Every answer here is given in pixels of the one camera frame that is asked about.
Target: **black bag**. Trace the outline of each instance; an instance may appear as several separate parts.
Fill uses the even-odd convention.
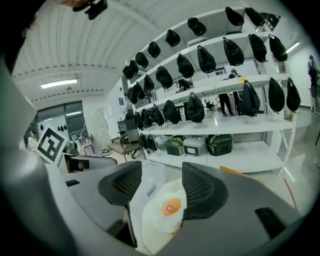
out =
[[[163,66],[158,67],[155,73],[155,78],[165,89],[170,88],[174,83],[168,70]]]
[[[135,62],[136,62],[138,65],[142,66],[144,69],[145,69],[146,67],[148,67],[148,65],[149,65],[149,61],[148,61],[147,57],[146,57],[142,52],[138,52],[138,53],[136,54],[136,56],[135,56]]]
[[[239,66],[244,63],[245,56],[241,48],[227,38],[223,38],[224,53],[231,66]]]
[[[136,104],[138,102],[138,98],[134,92],[134,88],[133,87],[130,87],[128,89],[128,92],[127,92],[127,96],[128,96],[128,100],[132,103],[132,104]]]
[[[186,105],[186,114],[194,123],[200,123],[205,118],[205,109],[201,100],[192,92]]]
[[[309,66],[309,76],[310,76],[310,80],[311,80],[311,84],[312,83],[316,83],[317,82],[317,70],[314,67],[314,60],[312,60],[312,65],[310,65],[310,63],[308,62],[308,66]]]
[[[194,75],[194,67],[185,56],[179,54],[178,58],[176,58],[176,64],[178,65],[179,73],[181,73],[184,78],[190,78]]]
[[[144,77],[144,87],[143,87],[144,93],[148,94],[154,88],[155,88],[154,82],[151,80],[150,76],[146,74]]]
[[[269,105],[274,112],[280,112],[285,106],[285,93],[272,77],[269,81]]]
[[[143,124],[143,127],[149,127],[153,123],[146,109],[143,109],[141,112],[141,122]]]
[[[258,62],[266,62],[267,48],[264,41],[256,34],[249,35],[253,56]]]
[[[146,137],[143,134],[140,134],[138,143],[140,147],[143,147],[144,149],[148,148]]]
[[[151,120],[155,122],[158,126],[162,126],[165,123],[165,119],[162,116],[161,111],[155,104],[153,104],[150,116]]]
[[[143,129],[144,125],[143,123],[141,122],[141,116],[140,116],[140,113],[139,112],[135,112],[135,115],[134,115],[134,124],[137,128],[139,128],[140,130]]]
[[[248,17],[250,18],[250,20],[255,26],[260,27],[266,23],[265,18],[262,17],[262,15],[259,12],[257,12],[255,9],[251,7],[245,7],[244,11],[245,11],[245,14],[248,15]]]
[[[203,47],[198,46],[198,62],[202,72],[211,73],[216,69],[215,58]]]
[[[148,138],[146,139],[146,145],[147,145],[148,149],[150,149],[152,151],[157,151],[155,141],[152,138],[151,134],[149,134]]]
[[[280,39],[274,35],[269,34],[269,45],[273,56],[279,61],[284,62],[288,59],[287,50],[281,43]]]
[[[257,115],[260,108],[260,99],[253,86],[247,81],[244,81],[242,112],[244,115],[254,117]]]
[[[301,99],[299,92],[290,77],[288,78],[287,84],[288,95],[286,97],[286,105],[294,112],[300,107]]]
[[[197,18],[188,19],[188,27],[193,31],[196,36],[202,36],[207,32],[206,26],[201,23]]]
[[[180,43],[180,36],[173,30],[169,29],[168,32],[166,33],[165,41],[171,47],[175,47],[177,44]]]
[[[156,42],[152,41],[150,44],[149,44],[149,47],[148,47],[148,53],[153,57],[153,58],[156,58],[159,56],[159,54],[161,53],[161,50],[160,50],[160,47],[157,45]]]
[[[190,89],[190,84],[191,84],[190,82],[188,82],[188,81],[186,81],[184,79],[180,79],[178,81],[178,83],[179,83],[179,88],[181,88],[183,86],[184,89],[186,89],[186,90]]]
[[[133,93],[136,97],[138,97],[141,100],[145,98],[145,92],[144,90],[142,90],[138,82],[136,82],[136,84],[132,88],[133,88]]]
[[[175,104],[171,100],[166,101],[162,111],[166,121],[169,120],[174,125],[180,122],[180,112],[176,109]]]
[[[132,70],[129,68],[129,66],[125,66],[122,73],[125,75],[125,78],[127,80],[130,80],[131,78],[134,77],[134,73],[132,72]]]
[[[231,9],[230,7],[225,8],[225,13],[230,21],[230,23],[234,26],[241,26],[243,23],[245,23],[244,17],[235,10]]]
[[[129,70],[134,74],[138,74],[138,66],[137,66],[137,63],[134,61],[134,60],[130,60],[130,63],[129,63]]]

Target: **black pants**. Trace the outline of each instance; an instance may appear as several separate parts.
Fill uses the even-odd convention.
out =
[[[238,112],[238,116],[241,115],[241,103],[238,97],[238,93],[236,91],[233,92],[234,103],[236,106],[236,111]]]
[[[230,99],[229,99],[228,94],[226,94],[226,93],[219,94],[219,99],[220,99],[220,105],[221,105],[222,113],[224,115],[226,115],[226,112],[225,112],[225,104],[226,104],[226,107],[227,107],[230,115],[233,115],[234,113],[232,113],[232,110],[231,110],[231,104],[230,104]]]

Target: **storage box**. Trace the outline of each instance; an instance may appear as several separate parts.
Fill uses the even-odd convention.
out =
[[[233,137],[230,134],[209,135],[206,147],[212,156],[221,156],[232,151]]]
[[[160,150],[166,150],[165,144],[168,140],[170,140],[172,136],[159,136],[155,138],[155,143]]]
[[[207,153],[206,139],[204,137],[189,137],[183,141],[183,149],[186,155],[202,156]]]
[[[164,145],[166,153],[173,156],[182,156],[184,154],[184,136],[174,136],[169,139]]]

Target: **poster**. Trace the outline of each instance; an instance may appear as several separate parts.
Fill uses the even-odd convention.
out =
[[[68,138],[48,125],[42,132],[35,152],[50,164],[58,164]]]
[[[124,98],[119,98],[119,104],[120,106],[123,106],[125,104]]]

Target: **mesh panel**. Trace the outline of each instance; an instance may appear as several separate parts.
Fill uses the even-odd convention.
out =
[[[124,194],[131,200],[141,183],[141,176],[141,168],[135,168],[130,172],[125,172],[116,177],[112,181],[111,185],[116,191]]]
[[[183,170],[182,184],[188,207],[202,202],[213,192],[212,185],[204,177],[189,168]]]

